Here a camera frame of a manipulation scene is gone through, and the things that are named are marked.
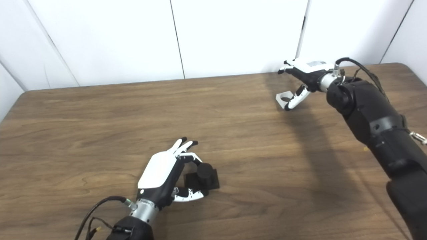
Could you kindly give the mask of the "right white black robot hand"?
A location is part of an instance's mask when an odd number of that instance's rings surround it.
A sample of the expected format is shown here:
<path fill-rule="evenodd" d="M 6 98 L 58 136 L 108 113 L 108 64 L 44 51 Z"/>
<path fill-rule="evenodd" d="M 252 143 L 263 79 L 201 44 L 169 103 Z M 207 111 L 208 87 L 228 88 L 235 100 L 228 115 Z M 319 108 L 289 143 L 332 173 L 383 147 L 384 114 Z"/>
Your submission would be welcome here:
<path fill-rule="evenodd" d="M 290 74 L 302 82 L 294 94 L 287 91 L 276 95 L 276 101 L 285 111 L 293 110 L 311 93 L 316 91 L 326 93 L 329 86 L 339 77 L 334 64 L 320 60 L 305 60 L 301 57 L 284 61 L 284 66 L 277 73 Z"/>

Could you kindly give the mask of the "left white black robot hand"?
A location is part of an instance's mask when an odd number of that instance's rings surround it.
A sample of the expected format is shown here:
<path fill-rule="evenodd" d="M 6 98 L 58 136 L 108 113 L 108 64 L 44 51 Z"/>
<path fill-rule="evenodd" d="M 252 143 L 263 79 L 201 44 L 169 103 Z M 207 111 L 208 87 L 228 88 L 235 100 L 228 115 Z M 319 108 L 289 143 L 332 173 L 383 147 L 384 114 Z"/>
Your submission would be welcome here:
<path fill-rule="evenodd" d="M 208 190 L 176 185 L 187 163 L 193 162 L 196 166 L 203 163 L 197 154 L 188 152 L 195 145 L 198 145 L 197 140 L 183 137 L 168 150 L 154 154 L 138 181 L 136 199 L 150 201 L 161 211 L 173 202 L 195 201 L 208 196 Z"/>

